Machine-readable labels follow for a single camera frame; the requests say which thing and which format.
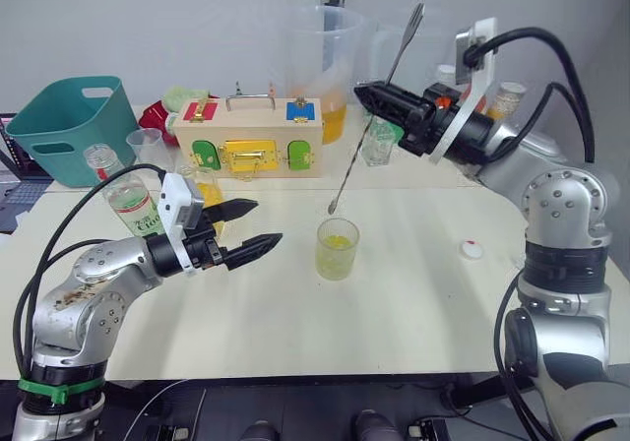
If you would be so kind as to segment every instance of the white lid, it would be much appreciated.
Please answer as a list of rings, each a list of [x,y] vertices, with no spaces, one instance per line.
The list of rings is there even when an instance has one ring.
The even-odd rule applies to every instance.
[[[524,95],[528,90],[527,87],[518,82],[501,82],[500,86],[504,91],[515,95]]]
[[[450,64],[438,64],[435,70],[435,78],[446,85],[455,85],[455,66]]]

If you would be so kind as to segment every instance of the white wall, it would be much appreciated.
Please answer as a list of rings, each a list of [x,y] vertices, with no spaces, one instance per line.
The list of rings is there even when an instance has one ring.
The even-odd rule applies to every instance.
[[[410,45],[394,82],[421,92],[432,81],[435,65],[452,63],[454,36],[488,17],[497,17],[499,31],[539,26],[558,35],[566,44],[574,61],[582,66],[591,57],[595,46],[607,31],[623,0],[346,0],[354,11],[385,25],[404,26],[412,6],[424,2],[426,15],[418,35]],[[391,42],[381,59],[380,75],[387,75],[398,50]],[[526,96],[517,118],[527,119],[544,86],[564,76],[548,47],[535,40],[522,40],[504,46],[497,57],[497,80],[513,80],[525,84]]]
[[[610,255],[630,279],[630,0],[614,18],[581,80],[596,133],[596,165],[612,172],[621,187],[619,204],[606,215],[614,232]],[[547,132],[579,160],[583,149],[571,112],[557,108]]]
[[[54,80],[113,74],[132,103],[168,87],[232,95],[284,81],[278,19],[319,0],[0,0],[0,111]]]

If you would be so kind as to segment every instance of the yellow liquid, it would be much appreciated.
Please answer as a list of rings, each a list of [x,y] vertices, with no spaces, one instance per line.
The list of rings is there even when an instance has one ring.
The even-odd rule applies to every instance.
[[[324,120],[324,144],[333,143],[342,136],[346,110],[347,106],[344,104],[340,109],[322,113],[322,119]]]
[[[217,205],[223,201],[223,193],[221,193],[221,189],[218,186],[202,182],[197,183],[197,188],[204,197],[204,208],[211,207],[212,205]],[[221,233],[223,232],[223,225],[223,221],[215,223],[217,237],[221,237]]]
[[[329,281],[340,281],[352,270],[354,250],[350,240],[345,236],[327,236],[324,244],[317,244],[315,265],[317,272]]]

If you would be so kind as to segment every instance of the plastic cup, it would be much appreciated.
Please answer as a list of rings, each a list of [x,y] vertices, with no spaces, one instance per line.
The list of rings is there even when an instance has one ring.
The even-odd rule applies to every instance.
[[[134,150],[138,162],[152,163],[168,172],[172,172],[173,161],[164,145],[159,129],[137,129],[127,136],[126,141],[131,146],[131,149]]]
[[[361,155],[369,166],[390,163],[392,147],[396,142],[396,133],[390,123],[381,118],[374,118],[361,147]]]
[[[343,218],[331,218],[317,229],[315,263],[317,272],[329,281],[345,279],[352,271],[359,232]]]
[[[344,131],[347,94],[365,18],[345,8],[311,6],[288,16],[286,91],[319,98],[323,143]]]

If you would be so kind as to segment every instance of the yellow latch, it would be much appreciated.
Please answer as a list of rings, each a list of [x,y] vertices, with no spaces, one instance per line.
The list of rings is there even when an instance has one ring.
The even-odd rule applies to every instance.
[[[226,141],[220,155],[221,161],[234,173],[275,170],[279,166],[273,140]]]

